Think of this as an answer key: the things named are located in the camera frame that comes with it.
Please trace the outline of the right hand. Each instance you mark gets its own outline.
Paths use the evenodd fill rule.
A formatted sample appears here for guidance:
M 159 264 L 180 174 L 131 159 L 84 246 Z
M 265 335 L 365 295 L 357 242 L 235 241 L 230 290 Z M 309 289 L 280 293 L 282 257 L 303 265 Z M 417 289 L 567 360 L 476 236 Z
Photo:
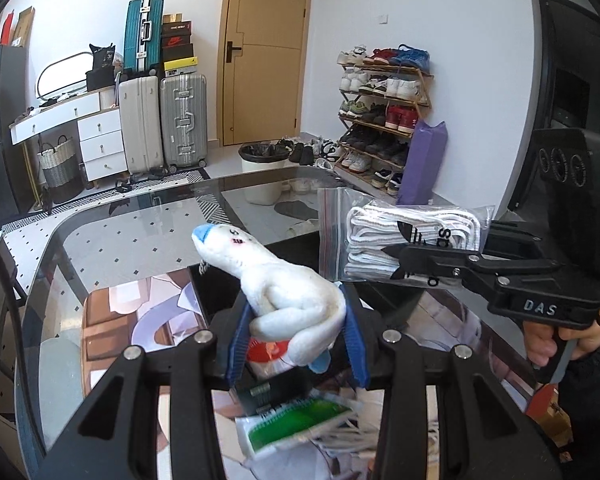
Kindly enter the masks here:
M 571 353 L 571 361 L 583 358 L 600 348 L 600 324 L 597 322 L 586 330 L 572 330 L 565 327 L 554 330 L 553 326 L 524 321 L 522 331 L 528 359 L 539 367 L 547 366 L 557 352 L 554 333 L 558 333 L 563 341 L 577 341 L 576 348 Z

